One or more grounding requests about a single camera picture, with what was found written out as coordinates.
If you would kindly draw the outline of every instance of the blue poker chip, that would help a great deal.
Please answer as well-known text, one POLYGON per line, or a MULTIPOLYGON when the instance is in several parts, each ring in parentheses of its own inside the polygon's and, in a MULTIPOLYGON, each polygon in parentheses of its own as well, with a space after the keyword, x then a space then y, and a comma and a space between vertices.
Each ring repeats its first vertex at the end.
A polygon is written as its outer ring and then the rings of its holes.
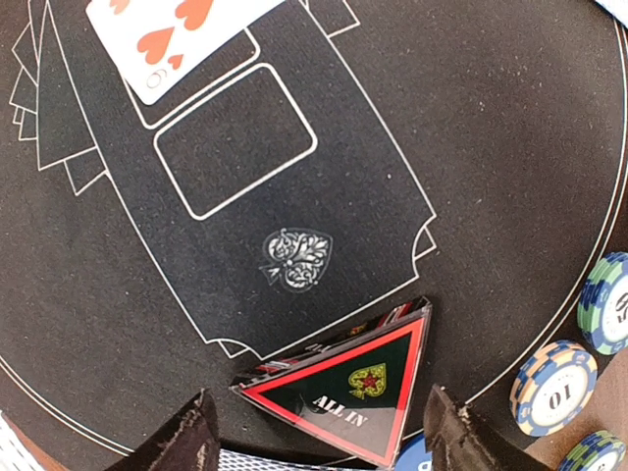
POLYGON ((570 340, 550 343, 522 368, 512 385, 510 410, 519 428, 533 437, 570 423, 591 398, 598 379, 595 358, 570 340))
POLYGON ((590 434, 560 462, 558 471, 616 471, 626 444, 606 430, 590 434))
POLYGON ((578 303, 578 326, 599 353, 628 346, 628 253, 606 255, 585 281, 578 303))
POLYGON ((420 434, 401 451, 394 471, 431 471, 432 454, 425 445, 425 436, 420 434))

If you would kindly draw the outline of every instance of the triangular all in marker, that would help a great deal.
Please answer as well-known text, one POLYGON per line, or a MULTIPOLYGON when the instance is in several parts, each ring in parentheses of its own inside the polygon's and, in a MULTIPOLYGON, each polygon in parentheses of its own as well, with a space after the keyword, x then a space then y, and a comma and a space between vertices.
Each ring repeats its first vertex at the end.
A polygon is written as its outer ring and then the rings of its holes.
POLYGON ((287 366, 247 383, 242 376, 233 390, 323 442, 392 468, 432 311, 427 300, 418 304, 324 352, 269 362, 287 366))

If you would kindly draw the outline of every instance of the black poker mat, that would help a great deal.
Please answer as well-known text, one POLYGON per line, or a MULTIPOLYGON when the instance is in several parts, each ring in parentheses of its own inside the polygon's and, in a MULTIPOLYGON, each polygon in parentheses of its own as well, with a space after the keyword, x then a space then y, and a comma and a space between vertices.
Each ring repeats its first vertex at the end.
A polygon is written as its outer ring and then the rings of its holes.
POLYGON ((577 339, 579 285, 625 248, 611 17, 287 0, 145 107, 86 4, 0 6, 0 407, 29 436, 101 469, 207 387, 226 445, 342 458, 227 385, 425 294, 408 433, 438 382, 528 442, 514 369, 577 339), (296 246, 315 260, 282 263, 296 246))

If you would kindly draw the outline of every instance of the red star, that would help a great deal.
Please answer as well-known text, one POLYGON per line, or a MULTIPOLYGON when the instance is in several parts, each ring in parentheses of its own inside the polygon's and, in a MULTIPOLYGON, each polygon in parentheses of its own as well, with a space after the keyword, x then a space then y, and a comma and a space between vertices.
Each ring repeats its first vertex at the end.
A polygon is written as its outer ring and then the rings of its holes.
POLYGON ((377 380, 378 379, 375 376, 369 373, 368 376, 362 380, 362 386, 364 387, 365 390, 367 388, 377 389, 377 380))

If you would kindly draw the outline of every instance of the red heart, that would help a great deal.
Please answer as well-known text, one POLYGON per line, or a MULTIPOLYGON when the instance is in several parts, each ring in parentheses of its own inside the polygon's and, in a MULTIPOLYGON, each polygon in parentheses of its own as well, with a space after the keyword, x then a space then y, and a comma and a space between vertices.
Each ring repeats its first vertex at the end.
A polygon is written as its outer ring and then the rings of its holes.
POLYGON ((111 0, 109 6, 114 9, 114 15, 120 15, 130 2, 131 0, 111 0))
POLYGON ((205 24, 214 0, 183 0, 177 7, 177 18, 185 18, 185 29, 194 31, 205 24))
POLYGON ((166 55, 173 32, 173 27, 149 32, 137 42, 137 51, 146 53, 148 64, 157 64, 166 55))
POLYGON ((179 54, 178 56, 173 56, 168 59, 168 64, 173 66, 174 70, 177 70, 181 66, 181 62, 183 60, 183 54, 179 54))

